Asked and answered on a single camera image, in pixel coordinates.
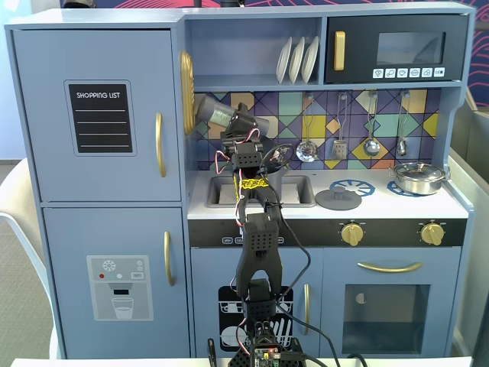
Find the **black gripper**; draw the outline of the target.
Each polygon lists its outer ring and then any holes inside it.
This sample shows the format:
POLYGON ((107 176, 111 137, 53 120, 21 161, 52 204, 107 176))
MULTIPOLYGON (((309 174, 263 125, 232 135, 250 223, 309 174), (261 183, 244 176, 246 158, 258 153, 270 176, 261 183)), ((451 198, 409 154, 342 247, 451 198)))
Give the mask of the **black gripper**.
POLYGON ((220 139, 223 152, 236 152, 236 146, 247 143, 253 143, 255 151, 263 151, 257 122, 242 102, 238 104, 228 128, 220 134, 220 139))

